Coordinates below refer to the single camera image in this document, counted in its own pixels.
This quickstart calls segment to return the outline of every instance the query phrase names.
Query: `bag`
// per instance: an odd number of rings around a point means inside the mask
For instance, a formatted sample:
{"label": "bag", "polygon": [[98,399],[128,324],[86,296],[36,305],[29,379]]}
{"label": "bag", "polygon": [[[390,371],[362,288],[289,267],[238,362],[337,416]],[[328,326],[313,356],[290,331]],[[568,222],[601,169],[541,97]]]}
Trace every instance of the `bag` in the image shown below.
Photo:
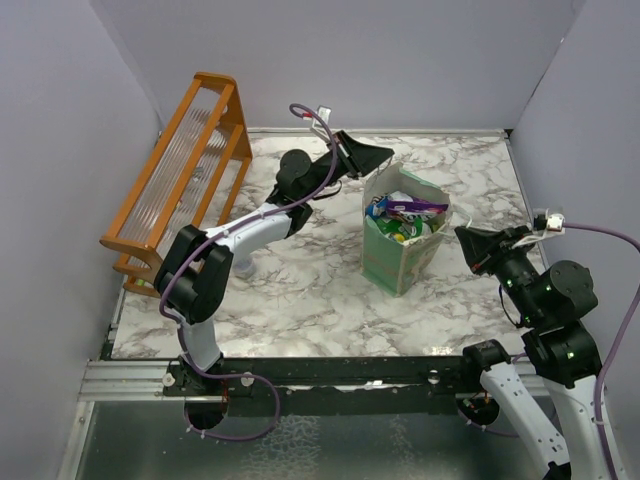
{"label": "bag", "polygon": [[389,294],[400,296],[411,288],[420,272],[433,259],[443,237],[449,231],[453,208],[446,192],[407,172],[402,168],[402,163],[398,162],[367,180],[362,211],[365,211],[374,197],[395,191],[432,203],[449,205],[447,211],[429,222],[437,226],[437,231],[404,243],[388,238],[371,217],[364,216],[362,274]]}

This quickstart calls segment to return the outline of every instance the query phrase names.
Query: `gray wall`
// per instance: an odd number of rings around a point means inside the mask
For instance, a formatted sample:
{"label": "gray wall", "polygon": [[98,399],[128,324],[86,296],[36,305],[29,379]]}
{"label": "gray wall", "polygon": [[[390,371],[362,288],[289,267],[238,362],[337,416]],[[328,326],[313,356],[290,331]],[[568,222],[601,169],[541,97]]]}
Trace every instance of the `gray wall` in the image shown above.
{"label": "gray wall", "polygon": [[157,119],[84,0],[4,0],[0,45],[0,476],[48,480],[118,287],[98,239]]}
{"label": "gray wall", "polygon": [[349,127],[512,128],[582,0],[92,0],[170,118],[198,70],[250,126],[293,101]]}
{"label": "gray wall", "polygon": [[[588,0],[513,134],[531,204],[562,205],[570,221],[640,238],[640,2]],[[551,260],[591,268],[600,306],[585,320],[608,352],[638,286],[635,250],[603,235],[549,241]],[[640,314],[607,385],[613,416],[640,472]]]}

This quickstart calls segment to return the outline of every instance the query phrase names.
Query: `wooden frame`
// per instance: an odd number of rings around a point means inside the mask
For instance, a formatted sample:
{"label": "wooden frame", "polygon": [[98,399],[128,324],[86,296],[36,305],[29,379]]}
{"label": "wooden frame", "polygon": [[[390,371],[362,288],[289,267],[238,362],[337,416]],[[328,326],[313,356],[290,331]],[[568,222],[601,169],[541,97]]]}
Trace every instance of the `wooden frame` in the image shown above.
{"label": "wooden frame", "polygon": [[[182,171],[175,181],[172,180],[168,182],[170,183],[169,187],[167,187],[168,189],[162,192],[162,195],[166,196],[166,200],[161,202],[160,205],[156,205],[155,208],[152,205],[141,205],[141,202],[144,201],[145,198],[149,200],[149,195],[144,197],[143,192],[145,192],[145,188],[149,186],[154,172],[158,171],[158,175],[160,175],[160,169],[163,169],[163,160],[168,159],[168,156],[172,154],[171,152],[168,153],[167,148],[179,142],[178,137],[180,135],[176,136],[176,132],[179,131],[185,115],[190,111],[193,114],[193,109],[191,108],[192,103],[200,89],[215,92],[219,96],[217,103],[210,113],[208,113],[208,118],[201,127],[201,130],[199,130],[197,139],[193,139],[193,148],[190,149],[188,156],[186,156]],[[224,143],[224,145],[219,146],[216,144],[213,147],[208,145],[215,132],[217,132],[217,138],[224,139],[224,142],[220,140],[218,143]],[[210,179],[208,179],[208,184],[202,194],[202,198],[191,218],[191,223],[196,226],[199,226],[202,222],[229,160],[233,159],[242,162],[242,165],[233,182],[229,197],[226,200],[218,220],[219,225],[227,222],[231,208],[234,205],[240,186],[252,160],[247,128],[235,80],[226,75],[199,72],[194,76],[189,89],[173,114],[167,128],[159,138],[149,160],[140,172],[133,188],[120,207],[107,233],[100,239],[102,245],[122,254],[113,268],[120,273],[128,275],[128,279],[124,285],[125,289],[144,295],[157,296],[155,290],[148,285],[153,283],[162,264],[162,257],[157,252],[157,248],[172,216],[176,213],[176,207],[180,204],[188,183],[192,179],[196,169],[199,168],[199,163],[201,162],[203,153],[205,153],[205,149],[208,147],[213,149],[213,155],[215,155],[215,158],[218,160],[215,170],[212,172]],[[135,212],[142,208],[152,210],[152,225],[144,228],[143,223],[140,222],[138,236],[144,235],[145,238],[143,241],[140,241],[140,239],[134,240],[126,238],[126,234],[123,233],[123,227],[127,225],[130,227],[129,229],[135,229]]]}

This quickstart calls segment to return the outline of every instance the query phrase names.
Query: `marble table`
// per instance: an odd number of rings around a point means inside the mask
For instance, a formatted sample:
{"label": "marble table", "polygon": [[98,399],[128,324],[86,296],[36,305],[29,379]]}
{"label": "marble table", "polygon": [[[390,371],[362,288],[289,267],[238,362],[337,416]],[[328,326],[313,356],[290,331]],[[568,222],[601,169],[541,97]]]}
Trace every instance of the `marble table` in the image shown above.
{"label": "marble table", "polygon": [[[393,148],[393,162],[447,190],[473,216],[474,226],[502,229],[525,222],[523,195],[500,135],[356,138]],[[252,148],[232,218],[264,201],[287,150],[302,148],[312,158],[326,151],[310,136],[254,137]],[[226,178],[224,188],[232,175]],[[314,214],[298,234],[254,252],[257,272],[250,279],[229,279],[216,312],[225,355],[450,355],[489,338],[512,354],[521,352],[523,332],[505,318],[497,281],[469,272],[455,238],[443,242],[402,297],[390,297],[361,275],[362,188],[363,181],[349,180],[338,196],[313,202]],[[215,225],[223,202],[224,196],[214,199],[203,227]],[[453,223],[463,219],[454,217]],[[541,268],[539,251],[531,255]],[[176,327],[158,313],[158,299],[127,293],[112,358],[178,354]]]}

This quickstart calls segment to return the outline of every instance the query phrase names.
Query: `white marble tabletop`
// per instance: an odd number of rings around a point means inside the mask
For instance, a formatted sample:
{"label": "white marble tabletop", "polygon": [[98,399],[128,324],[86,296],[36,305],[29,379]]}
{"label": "white marble tabletop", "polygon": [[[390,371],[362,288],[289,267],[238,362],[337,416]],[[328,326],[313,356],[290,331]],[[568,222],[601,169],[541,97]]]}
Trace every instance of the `white marble tabletop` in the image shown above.
{"label": "white marble tabletop", "polygon": [[[523,196],[502,137],[357,137],[395,150],[410,172],[440,185],[473,216],[474,226],[502,229],[525,222]],[[302,148],[326,151],[314,137],[252,139],[254,159],[232,218],[249,213],[270,192],[280,157]],[[230,185],[229,175],[224,188]],[[520,335],[505,318],[494,278],[476,277],[460,245],[447,238],[422,279],[392,298],[360,273],[363,181],[345,182],[296,235],[253,254],[257,272],[231,277],[215,314],[220,348],[236,356],[374,356],[459,354],[495,338],[510,353]],[[215,225],[217,195],[202,227]],[[539,252],[532,261],[542,267]],[[158,299],[127,293],[112,357],[168,358],[179,354],[176,327],[158,313]]]}

